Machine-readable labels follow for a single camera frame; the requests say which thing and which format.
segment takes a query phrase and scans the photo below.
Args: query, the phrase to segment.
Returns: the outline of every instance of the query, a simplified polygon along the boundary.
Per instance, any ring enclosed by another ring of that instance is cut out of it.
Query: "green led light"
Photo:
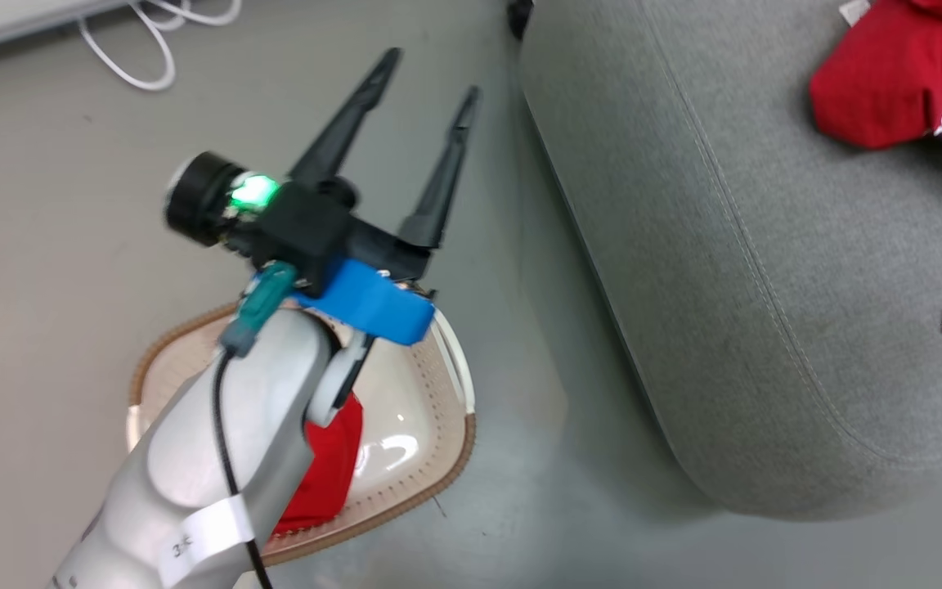
[[[235,190],[231,191],[231,204],[239,209],[258,211],[271,202],[278,190],[278,182],[264,175],[248,176]]]

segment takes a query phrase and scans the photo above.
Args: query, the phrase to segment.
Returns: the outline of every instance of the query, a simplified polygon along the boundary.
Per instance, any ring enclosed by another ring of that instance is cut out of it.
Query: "red fabric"
[[[348,499],[362,440],[361,403],[354,394],[348,396],[348,402],[337,411],[329,428],[307,424],[304,433],[315,458],[274,533],[322,525],[340,515]]]
[[[942,0],[877,0],[809,85],[816,124],[883,149],[932,133],[942,144]]]

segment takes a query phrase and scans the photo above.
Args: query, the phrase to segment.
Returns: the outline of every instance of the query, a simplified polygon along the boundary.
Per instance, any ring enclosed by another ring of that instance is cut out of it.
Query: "teal connector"
[[[239,316],[220,334],[220,345],[235,357],[246,357],[257,334],[285,298],[293,294],[296,268],[285,262],[272,262],[261,272],[257,286],[239,306]]]

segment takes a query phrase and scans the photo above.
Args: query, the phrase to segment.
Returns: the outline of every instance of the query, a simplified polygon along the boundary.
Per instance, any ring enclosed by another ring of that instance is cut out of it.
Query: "gray cushion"
[[[942,469],[942,153],[815,132],[840,0],[543,0],[523,91],[672,450],[834,519]]]

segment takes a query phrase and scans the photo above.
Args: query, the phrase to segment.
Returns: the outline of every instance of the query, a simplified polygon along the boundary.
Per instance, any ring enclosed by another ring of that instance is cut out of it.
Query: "black cable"
[[[231,468],[231,456],[227,451],[227,439],[224,437],[224,416],[221,411],[220,390],[224,383],[224,372],[231,359],[235,357],[235,352],[224,351],[220,358],[220,364],[217,364],[217,372],[213,374],[213,435],[217,439],[217,454],[220,455],[220,465],[224,467],[224,478],[227,479],[227,491],[234,497],[239,495],[239,484],[235,479],[235,471]],[[262,589],[272,589],[271,579],[268,578],[268,571],[264,568],[264,560],[261,559],[261,551],[257,548],[257,540],[253,539],[246,543],[246,551],[249,552],[249,559],[253,562],[253,570],[257,573],[257,580],[261,583]]]

